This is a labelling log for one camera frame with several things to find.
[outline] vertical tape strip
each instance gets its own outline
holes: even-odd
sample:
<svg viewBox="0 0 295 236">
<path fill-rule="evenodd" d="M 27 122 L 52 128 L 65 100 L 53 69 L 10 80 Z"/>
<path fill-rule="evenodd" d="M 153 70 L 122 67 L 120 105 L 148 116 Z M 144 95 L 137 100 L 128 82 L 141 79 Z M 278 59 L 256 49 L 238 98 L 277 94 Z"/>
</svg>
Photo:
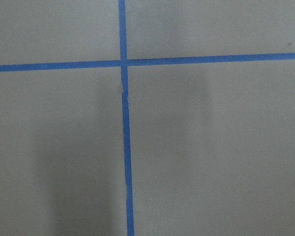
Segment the vertical tape strip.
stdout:
<svg viewBox="0 0 295 236">
<path fill-rule="evenodd" d="M 127 37 L 126 37 L 126 13 L 125 0 L 118 0 L 119 6 L 119 37 L 120 37 L 120 59 L 121 59 L 121 82 L 122 92 L 122 120 L 123 120 L 123 143 L 124 143 L 124 169 L 127 187 L 127 233 L 134 236 L 133 222 L 133 197 L 132 197 L 132 171 L 131 171 L 131 149 L 130 149 L 130 119 L 128 103 L 128 65 L 127 65 Z"/>
</svg>

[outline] blue tape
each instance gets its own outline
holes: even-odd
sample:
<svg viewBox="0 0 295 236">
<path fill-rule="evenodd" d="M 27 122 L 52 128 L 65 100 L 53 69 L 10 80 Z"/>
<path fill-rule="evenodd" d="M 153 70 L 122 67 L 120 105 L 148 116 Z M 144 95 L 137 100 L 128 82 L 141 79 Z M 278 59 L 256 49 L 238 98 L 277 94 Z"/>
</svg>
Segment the blue tape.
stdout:
<svg viewBox="0 0 295 236">
<path fill-rule="evenodd" d="M 126 182 L 126 188 L 127 188 L 127 199 L 126 199 L 127 234 L 128 236 L 134 236 L 125 0 L 118 0 L 118 9 L 119 9 L 121 83 L 123 87 L 122 120 L 123 120 L 123 143 L 124 143 L 124 169 L 125 169 L 125 182 Z"/>
<path fill-rule="evenodd" d="M 121 60 L 99 60 L 99 61 L 76 61 L 76 62 L 55 62 L 36 64 L 16 64 L 0 65 L 0 72 L 27 71 L 27 70 L 60 70 L 79 68 L 100 68 L 100 67 L 120 67 L 121 62 L 126 62 L 127 66 L 143 65 L 171 65 L 171 64 L 193 64 L 193 63 L 215 63 L 215 62 L 235 62 L 235 61 L 259 61 L 259 60 L 295 60 L 295 53 L 278 54 L 251 54 L 251 55 L 229 55 L 229 56 L 207 56 L 188 58 L 159 58 L 159 59 L 130 59 L 127 60 L 125 40 L 120 42 Z"/>
<path fill-rule="evenodd" d="M 258 61 L 258 60 L 292 60 L 292 59 L 295 59 L 295 53 L 229 55 L 229 56 L 208 56 L 208 57 L 189 57 L 189 58 L 131 59 L 131 60 L 128 60 L 128 66 Z"/>
<path fill-rule="evenodd" d="M 0 72 L 119 67 L 119 66 L 120 66 L 120 60 L 55 62 L 55 63 L 37 63 L 37 64 L 0 65 Z"/>
</svg>

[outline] blue painter's tape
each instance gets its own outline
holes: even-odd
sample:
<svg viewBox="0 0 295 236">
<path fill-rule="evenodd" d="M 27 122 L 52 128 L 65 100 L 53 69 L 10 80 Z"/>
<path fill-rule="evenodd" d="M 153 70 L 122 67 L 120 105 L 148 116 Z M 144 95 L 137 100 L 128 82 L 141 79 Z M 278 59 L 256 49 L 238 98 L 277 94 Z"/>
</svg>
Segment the blue painter's tape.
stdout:
<svg viewBox="0 0 295 236">
<path fill-rule="evenodd" d="M 124 169 L 125 169 L 125 182 L 126 182 L 126 188 L 127 188 L 127 199 L 126 199 L 127 234 L 128 236 L 134 236 L 125 0 L 118 0 L 118 9 L 119 9 L 121 83 L 123 87 L 122 120 L 123 120 L 123 143 L 124 143 Z"/>
<path fill-rule="evenodd" d="M 118 66 L 120 66 L 120 60 L 56 62 L 56 63 L 0 65 L 0 72 L 118 67 Z"/>
<path fill-rule="evenodd" d="M 295 53 L 208 56 L 208 57 L 189 57 L 189 58 L 131 59 L 131 60 L 128 60 L 128 66 L 258 61 L 258 60 L 292 60 L 292 59 L 295 59 Z"/>
</svg>

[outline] gray surface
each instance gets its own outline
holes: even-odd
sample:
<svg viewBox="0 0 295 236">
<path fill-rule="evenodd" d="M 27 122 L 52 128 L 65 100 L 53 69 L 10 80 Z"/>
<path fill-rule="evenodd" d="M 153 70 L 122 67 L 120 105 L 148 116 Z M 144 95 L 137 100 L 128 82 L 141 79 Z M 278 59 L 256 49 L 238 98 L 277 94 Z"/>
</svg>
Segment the gray surface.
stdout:
<svg viewBox="0 0 295 236">
<path fill-rule="evenodd" d="M 126 235 L 118 68 L 0 73 L 0 236 Z"/>
<path fill-rule="evenodd" d="M 119 59 L 117 0 L 0 0 L 0 64 Z"/>
<path fill-rule="evenodd" d="M 127 0 L 128 58 L 295 52 L 295 0 Z"/>
<path fill-rule="evenodd" d="M 129 69 L 138 236 L 295 236 L 295 60 Z"/>
</svg>

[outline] gray floor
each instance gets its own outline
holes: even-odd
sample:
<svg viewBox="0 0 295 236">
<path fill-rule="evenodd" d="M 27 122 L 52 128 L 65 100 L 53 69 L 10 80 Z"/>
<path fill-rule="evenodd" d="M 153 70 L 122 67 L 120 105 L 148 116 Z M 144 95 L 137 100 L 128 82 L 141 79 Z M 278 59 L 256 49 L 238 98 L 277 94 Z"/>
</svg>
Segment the gray floor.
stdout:
<svg viewBox="0 0 295 236">
<path fill-rule="evenodd" d="M 295 61 L 129 75 L 137 235 L 295 236 Z"/>
<path fill-rule="evenodd" d="M 295 0 L 126 0 L 129 59 L 295 52 Z M 1 0 L 0 64 L 115 60 L 117 0 Z M 295 60 L 128 68 L 136 236 L 295 236 Z M 120 68 L 0 73 L 0 236 L 126 236 Z"/>
<path fill-rule="evenodd" d="M 0 236 L 126 235 L 118 68 L 0 73 Z"/>
</svg>

